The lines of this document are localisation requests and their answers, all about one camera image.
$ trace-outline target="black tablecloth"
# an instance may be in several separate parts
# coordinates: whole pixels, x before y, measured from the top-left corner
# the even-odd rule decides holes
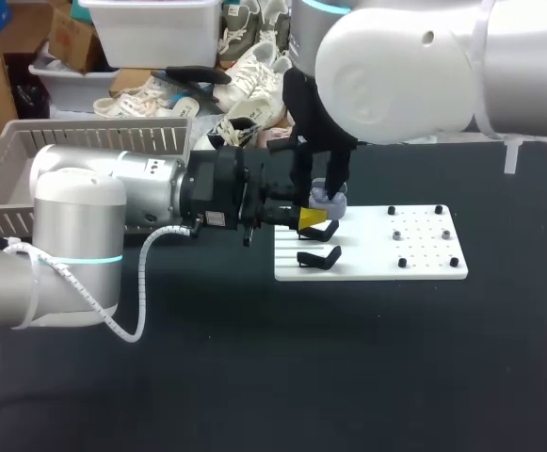
[[[270,229],[250,249],[162,238],[138,344],[3,332],[0,451],[547,451],[547,145],[526,144],[516,176],[504,160],[500,144],[353,156],[353,205],[450,206],[461,282],[276,282]],[[130,242],[117,319],[133,330]]]

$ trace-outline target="white plastic board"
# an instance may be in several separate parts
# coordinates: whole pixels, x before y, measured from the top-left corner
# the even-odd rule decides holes
[[[387,205],[348,207],[340,227],[327,243],[298,239],[287,227],[275,228],[275,279],[278,281],[392,281],[463,280],[468,267],[461,251],[451,213],[445,205],[434,213],[435,205],[396,205],[388,215]],[[328,222],[317,225],[325,229]],[[394,231],[401,233],[393,239]],[[442,232],[450,233],[449,239]],[[300,251],[327,256],[340,245],[342,256],[330,270],[300,267]],[[400,258],[407,266],[398,266]],[[451,267],[452,258],[457,267]]]

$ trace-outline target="white basket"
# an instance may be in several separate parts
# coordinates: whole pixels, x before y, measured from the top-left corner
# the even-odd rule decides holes
[[[109,89],[119,71],[113,73],[86,73],[50,71],[41,58],[28,66],[39,77],[58,110],[93,112],[97,99],[110,97]]]
[[[79,0],[115,68],[214,67],[220,0]]]

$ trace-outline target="shoe lace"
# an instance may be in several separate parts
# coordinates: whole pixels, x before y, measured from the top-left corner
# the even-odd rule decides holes
[[[158,108],[168,108],[169,103],[160,99],[155,94],[147,94],[146,97],[133,98],[129,102],[131,107],[144,116],[152,116]]]
[[[259,40],[270,40],[277,42],[277,31],[275,30],[261,30],[258,32]]]
[[[246,130],[235,130],[233,124],[227,117],[218,124],[216,128],[217,134],[219,134],[228,146],[242,146],[242,141],[247,135],[252,135],[256,127],[251,127]]]
[[[223,118],[223,120],[218,124],[217,126],[217,134],[219,134],[224,140],[225,144],[229,146],[239,146],[240,142],[240,130],[235,130],[233,128],[233,124],[227,119],[227,117]]]
[[[246,34],[246,27],[242,27],[239,30],[230,32],[229,28],[225,28],[223,32],[223,38],[218,41],[218,52],[224,54],[229,50],[229,44],[232,40],[241,40],[242,36]]]
[[[271,71],[266,66],[262,65],[261,71],[261,79],[254,88],[254,91],[252,92],[250,97],[266,97],[267,99],[270,99],[272,97],[272,93],[280,88],[280,83],[282,83],[282,81],[273,71]]]
[[[264,69],[263,63],[256,56],[251,56],[233,75],[233,84],[250,95],[262,78]]]

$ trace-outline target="black handle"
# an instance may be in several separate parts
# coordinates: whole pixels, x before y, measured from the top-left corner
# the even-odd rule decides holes
[[[329,270],[338,261],[340,256],[342,256],[342,249],[338,246],[327,257],[316,256],[309,252],[299,252],[296,257],[300,266]]]
[[[305,228],[298,231],[298,235],[300,238],[304,237],[310,240],[316,240],[317,242],[329,242],[333,235],[336,234],[336,231],[338,231],[339,226],[340,221],[335,219],[330,223],[325,231],[321,231],[316,228]]]

